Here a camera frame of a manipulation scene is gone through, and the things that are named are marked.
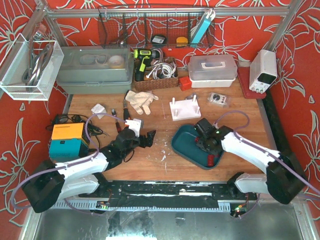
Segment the orange black handled screwdriver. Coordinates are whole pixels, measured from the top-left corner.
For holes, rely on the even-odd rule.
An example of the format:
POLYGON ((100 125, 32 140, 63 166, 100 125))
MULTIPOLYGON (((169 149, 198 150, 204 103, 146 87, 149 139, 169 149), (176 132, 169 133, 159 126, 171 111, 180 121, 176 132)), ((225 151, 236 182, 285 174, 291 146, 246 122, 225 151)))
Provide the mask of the orange black handled screwdriver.
POLYGON ((131 115, 128 109, 127 101, 123 100, 123 120, 131 120, 131 115))

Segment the bagged white control box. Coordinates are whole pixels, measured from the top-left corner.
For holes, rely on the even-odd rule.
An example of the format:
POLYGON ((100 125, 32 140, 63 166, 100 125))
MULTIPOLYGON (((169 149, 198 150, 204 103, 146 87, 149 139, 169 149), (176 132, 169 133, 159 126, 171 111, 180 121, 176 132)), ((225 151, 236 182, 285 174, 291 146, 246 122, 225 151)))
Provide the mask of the bagged white control box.
POLYGON ((217 106, 228 107, 230 103, 230 97, 227 95, 211 92, 207 98, 207 101, 217 106))

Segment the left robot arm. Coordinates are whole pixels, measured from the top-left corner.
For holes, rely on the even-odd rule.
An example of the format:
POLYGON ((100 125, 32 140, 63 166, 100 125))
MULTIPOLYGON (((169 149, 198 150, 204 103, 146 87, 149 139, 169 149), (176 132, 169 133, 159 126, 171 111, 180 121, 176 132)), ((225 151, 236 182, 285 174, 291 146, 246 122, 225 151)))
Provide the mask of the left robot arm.
POLYGON ((22 190, 35 213, 50 209, 58 200, 92 194, 106 183, 102 173, 113 169, 133 154, 135 148, 150 148, 155 130, 136 136, 129 128, 122 130, 107 146, 97 152, 67 162, 43 161, 22 184, 22 190))

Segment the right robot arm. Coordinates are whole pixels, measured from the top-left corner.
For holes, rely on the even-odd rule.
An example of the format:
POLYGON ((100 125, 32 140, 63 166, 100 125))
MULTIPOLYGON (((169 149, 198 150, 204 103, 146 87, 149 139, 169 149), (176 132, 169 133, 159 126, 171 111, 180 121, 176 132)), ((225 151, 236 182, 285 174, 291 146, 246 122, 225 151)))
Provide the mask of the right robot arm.
POLYGON ((214 126, 203 118, 194 125, 199 137, 196 145, 203 151, 217 155, 232 153, 253 164, 261 174, 238 173, 231 180, 231 188, 242 193, 270 194, 281 204, 289 204, 307 185, 306 176, 291 150, 280 152, 258 145, 225 125, 214 126))

